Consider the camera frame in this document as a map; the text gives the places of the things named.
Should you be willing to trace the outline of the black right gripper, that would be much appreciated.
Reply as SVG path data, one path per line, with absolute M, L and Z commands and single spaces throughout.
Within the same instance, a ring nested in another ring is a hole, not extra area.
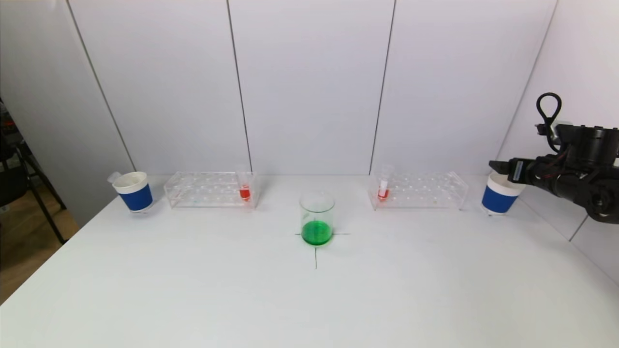
M 558 196 L 555 185 L 559 168 L 552 162 L 544 157 L 535 160 L 513 158 L 509 161 L 490 160 L 488 165 L 498 174 L 507 175 L 511 183 L 537 187 Z

